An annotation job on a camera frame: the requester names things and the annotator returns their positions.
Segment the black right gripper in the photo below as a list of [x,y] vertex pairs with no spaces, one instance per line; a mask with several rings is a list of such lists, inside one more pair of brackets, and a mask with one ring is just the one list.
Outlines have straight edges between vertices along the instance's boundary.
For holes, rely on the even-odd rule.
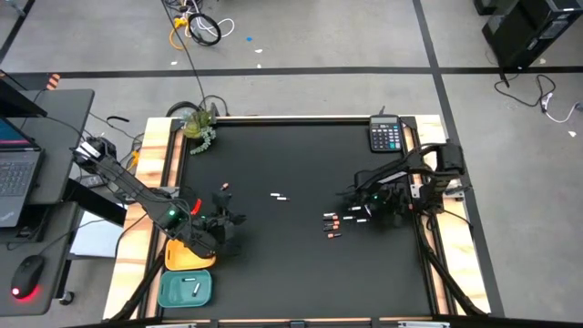
[[[336,192],[336,195],[354,198],[361,193],[361,189],[350,186]],[[408,187],[401,182],[373,185],[362,195],[362,201],[364,208],[370,213],[402,213],[408,209]]]

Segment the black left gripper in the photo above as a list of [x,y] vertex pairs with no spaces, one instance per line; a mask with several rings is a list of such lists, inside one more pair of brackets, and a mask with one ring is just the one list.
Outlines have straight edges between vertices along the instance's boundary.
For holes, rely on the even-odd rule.
[[232,195],[226,190],[219,190],[212,194],[212,203],[215,212],[219,216],[201,216],[200,220],[204,230],[215,238],[217,243],[224,244],[231,240],[235,234],[235,226],[241,225],[247,220],[244,214],[226,215],[229,212],[229,204]]

